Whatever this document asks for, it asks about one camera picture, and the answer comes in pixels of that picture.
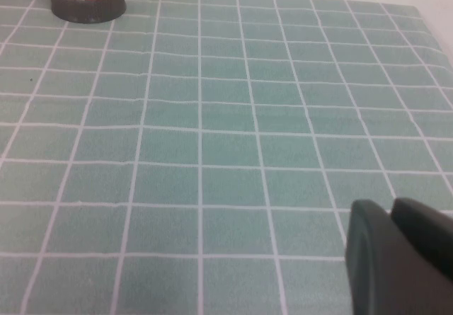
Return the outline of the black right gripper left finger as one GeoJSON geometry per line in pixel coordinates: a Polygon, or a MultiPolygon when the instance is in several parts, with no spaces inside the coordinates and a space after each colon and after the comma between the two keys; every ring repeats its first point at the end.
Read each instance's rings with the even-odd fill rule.
{"type": "Polygon", "coordinates": [[[352,204],[345,264],[354,314],[452,313],[452,274],[428,263],[371,200],[352,204]]]}

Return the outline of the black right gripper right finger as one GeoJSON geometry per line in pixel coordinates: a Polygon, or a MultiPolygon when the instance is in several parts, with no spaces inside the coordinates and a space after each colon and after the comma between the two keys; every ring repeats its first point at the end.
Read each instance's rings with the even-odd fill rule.
{"type": "Polygon", "coordinates": [[[452,274],[452,218],[417,200],[398,197],[391,219],[428,263],[443,275],[452,274]]]}

